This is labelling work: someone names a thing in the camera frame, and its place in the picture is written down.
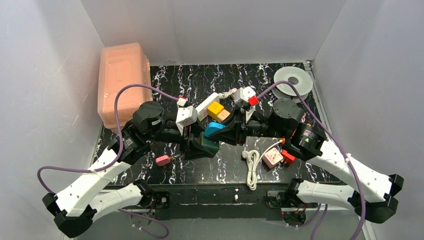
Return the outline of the red cube socket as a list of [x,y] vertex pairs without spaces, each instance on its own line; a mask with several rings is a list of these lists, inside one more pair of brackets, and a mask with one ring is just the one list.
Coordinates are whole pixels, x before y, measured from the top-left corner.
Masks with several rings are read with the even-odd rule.
[[290,166],[291,164],[293,164],[296,160],[296,157],[291,155],[290,153],[288,153],[286,150],[282,150],[281,151],[281,155],[283,157],[282,162],[288,166]]

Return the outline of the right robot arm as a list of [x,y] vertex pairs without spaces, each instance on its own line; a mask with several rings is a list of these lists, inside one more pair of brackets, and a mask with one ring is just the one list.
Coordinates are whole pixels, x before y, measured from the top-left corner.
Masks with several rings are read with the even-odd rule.
[[268,197],[272,203],[327,204],[353,210],[377,224],[391,218],[397,212],[399,202],[395,196],[403,188],[404,179],[398,174],[379,173],[342,154],[322,130],[302,122],[304,113],[288,99],[276,100],[268,117],[254,113],[247,119],[237,107],[225,124],[211,122],[205,135],[233,146],[243,145],[247,137],[284,138],[284,155],[318,166],[342,181],[336,185],[294,178],[286,190]]

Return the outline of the pink cube plug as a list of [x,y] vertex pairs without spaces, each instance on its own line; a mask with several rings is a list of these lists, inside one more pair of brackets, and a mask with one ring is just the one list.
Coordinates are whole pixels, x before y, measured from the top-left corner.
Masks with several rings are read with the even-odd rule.
[[267,165],[269,169],[274,168],[279,163],[284,161],[283,155],[275,147],[271,148],[265,152],[262,156],[263,162]]
[[169,164],[173,160],[172,156],[162,155],[155,159],[156,165],[159,167]]

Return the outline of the light blue cube socket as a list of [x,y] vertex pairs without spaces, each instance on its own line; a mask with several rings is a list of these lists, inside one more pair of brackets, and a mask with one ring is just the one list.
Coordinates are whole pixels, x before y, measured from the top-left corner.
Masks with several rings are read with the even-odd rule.
[[223,125],[223,124],[221,124],[221,123],[218,123],[218,122],[214,122],[214,121],[212,121],[212,122],[210,122],[208,125],[207,125],[207,127],[205,128],[205,130],[204,130],[204,136],[205,137],[209,137],[209,136],[211,136],[213,133],[215,133],[215,132],[217,132],[217,131],[219,131],[219,130],[221,130],[221,129],[223,129],[223,128],[225,128],[226,126],[225,125]]

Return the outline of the pink plastic storage box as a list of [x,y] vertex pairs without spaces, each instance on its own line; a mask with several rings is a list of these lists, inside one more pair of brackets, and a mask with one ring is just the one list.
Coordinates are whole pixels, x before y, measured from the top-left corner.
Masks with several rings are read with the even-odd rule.
[[[150,62],[139,43],[105,47],[101,51],[97,112],[106,129],[117,132],[115,99],[118,92],[131,84],[151,85]],[[149,88],[131,87],[118,99],[118,119],[123,127],[144,102],[152,101]]]

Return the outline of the white power strip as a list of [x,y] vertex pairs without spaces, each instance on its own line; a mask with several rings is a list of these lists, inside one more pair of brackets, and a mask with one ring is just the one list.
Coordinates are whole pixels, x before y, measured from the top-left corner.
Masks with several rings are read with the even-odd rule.
[[195,108],[198,121],[201,122],[208,116],[208,107],[214,102],[220,102],[219,94],[216,92],[213,92]]

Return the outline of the green cube plug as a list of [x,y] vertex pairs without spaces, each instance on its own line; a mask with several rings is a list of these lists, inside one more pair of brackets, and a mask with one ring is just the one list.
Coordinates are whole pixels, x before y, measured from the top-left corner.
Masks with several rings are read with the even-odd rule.
[[205,132],[202,131],[198,137],[198,143],[205,149],[212,152],[214,155],[220,150],[219,141],[211,140],[205,136]]

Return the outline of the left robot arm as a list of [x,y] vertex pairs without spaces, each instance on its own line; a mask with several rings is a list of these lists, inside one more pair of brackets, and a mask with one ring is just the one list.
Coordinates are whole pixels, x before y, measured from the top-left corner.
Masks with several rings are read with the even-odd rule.
[[220,145],[206,137],[197,122],[195,108],[180,108],[177,114],[180,117],[191,114],[190,126],[178,129],[174,120],[163,117],[159,103],[142,103],[125,124],[122,134],[109,143],[86,173],[62,191],[46,194],[42,202],[53,215],[58,229],[74,238],[99,218],[124,207],[140,205],[151,198],[154,192],[143,179],[102,193],[115,177],[150,152],[151,141],[178,144],[186,160],[214,157]]

